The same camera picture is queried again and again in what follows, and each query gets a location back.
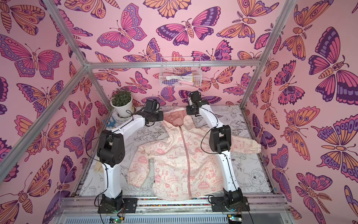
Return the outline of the pink printed kids jacket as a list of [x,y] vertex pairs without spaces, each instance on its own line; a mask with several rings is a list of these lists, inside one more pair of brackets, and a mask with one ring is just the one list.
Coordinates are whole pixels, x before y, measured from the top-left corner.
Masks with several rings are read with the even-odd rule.
[[222,168],[209,154],[209,128],[197,128],[184,109],[165,113],[162,126],[168,138],[139,146],[129,167],[128,184],[141,187],[153,160],[153,193],[159,199],[182,201],[223,190]]

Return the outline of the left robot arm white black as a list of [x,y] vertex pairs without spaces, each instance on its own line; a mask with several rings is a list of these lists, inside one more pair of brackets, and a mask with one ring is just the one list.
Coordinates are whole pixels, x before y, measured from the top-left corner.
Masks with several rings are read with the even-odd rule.
[[112,130],[104,130],[99,136],[97,157],[105,176],[105,190],[99,204],[101,210],[119,212],[123,210],[123,191],[120,183],[120,163],[125,158],[125,140],[151,122],[163,121],[163,112],[155,99],[146,101],[144,107],[130,119]]

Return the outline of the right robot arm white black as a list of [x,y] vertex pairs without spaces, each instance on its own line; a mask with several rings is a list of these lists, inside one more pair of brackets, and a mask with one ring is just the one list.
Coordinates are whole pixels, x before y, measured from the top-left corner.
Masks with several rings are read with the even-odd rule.
[[243,193],[236,180],[234,168],[231,161],[231,128],[224,125],[217,115],[212,111],[210,103],[201,97],[199,91],[189,94],[188,106],[186,107],[188,115],[200,115],[208,124],[209,131],[205,134],[209,136],[209,146],[211,155],[217,156],[222,169],[223,176],[223,199],[226,208],[229,211],[239,209],[243,202]]

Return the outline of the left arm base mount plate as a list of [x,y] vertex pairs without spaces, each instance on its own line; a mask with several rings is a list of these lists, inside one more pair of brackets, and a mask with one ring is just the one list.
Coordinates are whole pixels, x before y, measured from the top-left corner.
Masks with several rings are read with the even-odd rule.
[[109,199],[105,197],[100,202],[98,214],[135,213],[137,202],[137,198]]

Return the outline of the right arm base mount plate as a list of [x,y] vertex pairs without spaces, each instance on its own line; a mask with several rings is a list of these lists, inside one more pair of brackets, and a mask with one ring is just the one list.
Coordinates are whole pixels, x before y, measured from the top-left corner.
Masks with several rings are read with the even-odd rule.
[[211,204],[213,212],[237,212],[250,211],[247,197],[243,197],[241,201],[229,202],[224,197],[209,196],[208,202]]

